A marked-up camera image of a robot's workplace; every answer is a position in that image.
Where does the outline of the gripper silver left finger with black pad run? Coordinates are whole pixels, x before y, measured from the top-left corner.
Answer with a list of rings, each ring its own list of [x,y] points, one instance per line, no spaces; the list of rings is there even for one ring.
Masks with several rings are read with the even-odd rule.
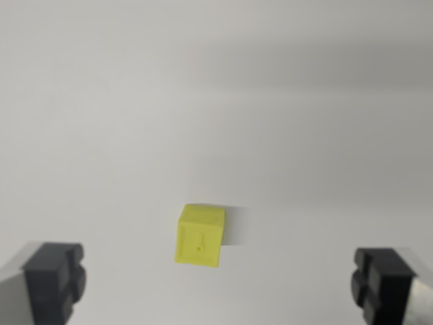
[[[84,247],[28,242],[1,266],[2,324],[67,324],[87,281]]]

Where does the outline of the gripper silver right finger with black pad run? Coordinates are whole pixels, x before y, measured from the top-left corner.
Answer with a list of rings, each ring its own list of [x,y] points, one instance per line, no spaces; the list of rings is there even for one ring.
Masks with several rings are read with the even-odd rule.
[[[358,248],[350,288],[374,324],[432,323],[432,268],[408,248]]]

